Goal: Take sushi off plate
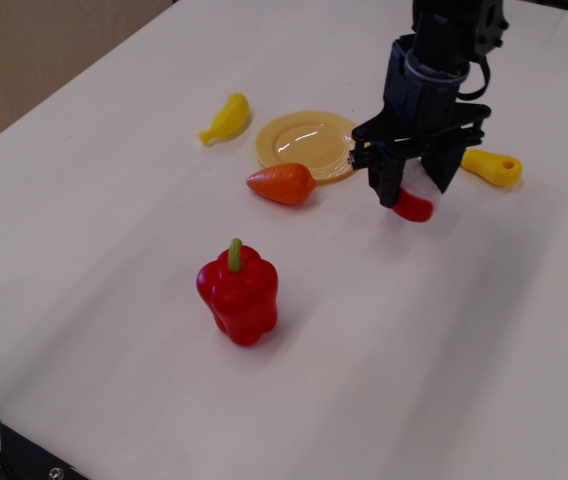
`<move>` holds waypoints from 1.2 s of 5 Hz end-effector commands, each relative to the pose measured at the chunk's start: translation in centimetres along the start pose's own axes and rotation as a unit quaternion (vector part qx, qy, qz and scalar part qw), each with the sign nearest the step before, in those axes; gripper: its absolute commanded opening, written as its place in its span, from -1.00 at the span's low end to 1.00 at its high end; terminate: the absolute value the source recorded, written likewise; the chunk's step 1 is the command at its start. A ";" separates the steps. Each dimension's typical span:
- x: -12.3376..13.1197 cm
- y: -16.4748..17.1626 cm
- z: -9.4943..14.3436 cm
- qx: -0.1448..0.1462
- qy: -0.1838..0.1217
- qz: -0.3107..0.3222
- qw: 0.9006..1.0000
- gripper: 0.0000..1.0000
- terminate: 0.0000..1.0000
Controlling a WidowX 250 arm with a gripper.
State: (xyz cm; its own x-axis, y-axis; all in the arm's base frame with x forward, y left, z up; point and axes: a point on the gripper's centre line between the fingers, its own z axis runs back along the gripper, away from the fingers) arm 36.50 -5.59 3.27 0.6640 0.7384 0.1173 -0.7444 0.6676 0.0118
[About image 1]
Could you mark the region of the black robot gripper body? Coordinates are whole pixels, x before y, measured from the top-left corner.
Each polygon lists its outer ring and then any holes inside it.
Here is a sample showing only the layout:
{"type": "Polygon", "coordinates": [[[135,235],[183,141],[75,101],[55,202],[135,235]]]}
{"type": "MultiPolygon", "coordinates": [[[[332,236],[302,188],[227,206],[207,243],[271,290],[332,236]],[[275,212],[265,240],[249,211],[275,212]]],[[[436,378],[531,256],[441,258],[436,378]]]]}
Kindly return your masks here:
{"type": "Polygon", "coordinates": [[[491,109],[479,103],[485,89],[463,93],[475,61],[440,40],[418,34],[393,42],[383,90],[383,107],[352,132],[351,165],[379,168],[421,156],[447,137],[457,148],[477,145],[491,109]]]}

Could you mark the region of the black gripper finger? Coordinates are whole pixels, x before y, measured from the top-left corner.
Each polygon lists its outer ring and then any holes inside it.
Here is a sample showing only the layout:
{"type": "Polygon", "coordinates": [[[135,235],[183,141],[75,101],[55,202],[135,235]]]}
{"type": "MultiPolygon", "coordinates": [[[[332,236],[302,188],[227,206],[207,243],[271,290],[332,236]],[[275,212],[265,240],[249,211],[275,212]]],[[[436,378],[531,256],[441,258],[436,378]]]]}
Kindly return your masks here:
{"type": "Polygon", "coordinates": [[[422,155],[422,166],[441,193],[445,193],[452,182],[466,148],[466,133],[454,130],[436,137],[422,155]]]}
{"type": "Polygon", "coordinates": [[[368,166],[369,186],[378,196],[379,203],[392,209],[399,198],[406,160],[375,149],[368,166]]]}

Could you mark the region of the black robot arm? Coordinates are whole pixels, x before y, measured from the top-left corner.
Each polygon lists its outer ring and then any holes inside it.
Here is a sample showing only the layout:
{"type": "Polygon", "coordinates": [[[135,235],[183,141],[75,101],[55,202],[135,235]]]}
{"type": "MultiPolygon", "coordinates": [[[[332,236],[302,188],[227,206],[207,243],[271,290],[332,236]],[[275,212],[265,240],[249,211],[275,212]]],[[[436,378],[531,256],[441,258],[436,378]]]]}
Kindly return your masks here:
{"type": "Polygon", "coordinates": [[[422,161],[445,192],[467,148],[480,144],[491,114],[483,89],[463,93],[472,65],[491,76],[487,56],[509,24],[500,1],[416,1],[412,31],[392,44],[381,112],[357,126],[349,163],[368,172],[382,206],[399,202],[408,161],[422,161]]]}

